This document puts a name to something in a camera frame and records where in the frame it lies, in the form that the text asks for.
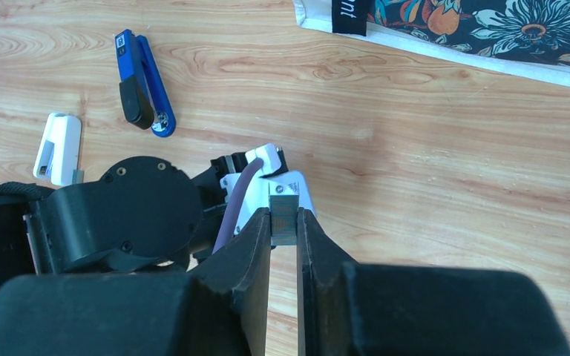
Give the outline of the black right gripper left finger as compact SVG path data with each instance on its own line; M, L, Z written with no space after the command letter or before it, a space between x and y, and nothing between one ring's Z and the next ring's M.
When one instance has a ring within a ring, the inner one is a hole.
M192 270L193 355L264 355L270 256L270 213L259 208L239 235Z

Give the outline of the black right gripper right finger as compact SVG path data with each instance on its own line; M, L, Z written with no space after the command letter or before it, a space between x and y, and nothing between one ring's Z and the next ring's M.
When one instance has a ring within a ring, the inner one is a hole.
M299 355L358 355L358 265L309 209L296 218Z

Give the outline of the grey staple strip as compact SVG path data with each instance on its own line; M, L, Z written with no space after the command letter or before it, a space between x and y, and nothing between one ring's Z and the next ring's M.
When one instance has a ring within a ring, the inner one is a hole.
M297 244L298 195L269 197L272 246Z

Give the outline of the blue stapler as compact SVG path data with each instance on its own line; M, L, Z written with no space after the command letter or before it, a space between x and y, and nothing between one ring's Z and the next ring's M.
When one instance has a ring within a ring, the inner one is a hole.
M155 136L170 137L176 118L147 38L125 29L114 42L125 120Z

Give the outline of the white stapler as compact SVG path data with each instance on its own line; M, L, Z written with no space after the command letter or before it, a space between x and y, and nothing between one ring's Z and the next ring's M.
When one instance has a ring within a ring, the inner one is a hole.
M71 115L53 112L47 117L33 166L35 178L64 187L83 181L79 167L82 123Z

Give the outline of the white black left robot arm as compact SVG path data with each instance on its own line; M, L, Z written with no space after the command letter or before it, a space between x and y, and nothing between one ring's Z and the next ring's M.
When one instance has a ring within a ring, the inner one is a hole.
M94 182L0 184L0 287L24 274L187 268L214 244L225 173L221 159L189 177L164 159L133 156Z

